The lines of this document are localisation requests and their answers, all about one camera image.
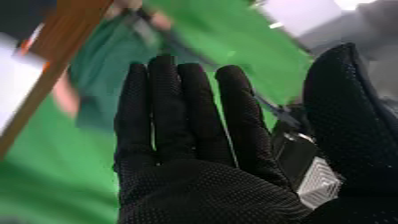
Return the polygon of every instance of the gloved hand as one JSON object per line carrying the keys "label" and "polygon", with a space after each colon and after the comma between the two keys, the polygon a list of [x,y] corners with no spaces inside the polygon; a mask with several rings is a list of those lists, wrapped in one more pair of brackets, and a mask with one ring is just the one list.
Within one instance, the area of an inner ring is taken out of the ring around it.
{"label": "gloved hand", "polygon": [[305,223],[398,223],[396,102],[378,99],[353,44],[323,53],[303,86],[316,144],[344,178],[339,198]]}
{"label": "gloved hand", "polygon": [[118,223],[298,223],[307,215],[239,68],[223,67],[216,80],[232,147],[200,66],[175,66],[170,56],[131,65],[115,116]]}

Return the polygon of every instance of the glove finger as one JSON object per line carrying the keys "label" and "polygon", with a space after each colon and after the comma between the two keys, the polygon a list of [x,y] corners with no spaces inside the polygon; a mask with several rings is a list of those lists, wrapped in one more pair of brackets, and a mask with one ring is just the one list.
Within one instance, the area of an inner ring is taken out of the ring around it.
{"label": "glove finger", "polygon": [[353,44],[330,49],[314,61],[303,105],[316,143],[346,178],[344,187],[385,188],[385,177],[398,175],[398,122],[362,73]]}
{"label": "glove finger", "polygon": [[197,159],[234,167],[225,131],[216,111],[205,73],[198,64],[177,66],[188,112],[188,125],[195,137]]}
{"label": "glove finger", "polygon": [[216,80],[239,168],[277,186],[289,189],[289,182],[271,156],[269,133],[241,69],[236,66],[220,68]]}
{"label": "glove finger", "polygon": [[193,138],[188,130],[181,81],[172,56],[149,62],[154,143],[159,162],[193,159]]}
{"label": "glove finger", "polygon": [[115,114],[115,171],[129,176],[140,169],[156,165],[150,148],[150,101],[145,67],[131,64],[118,98]]}

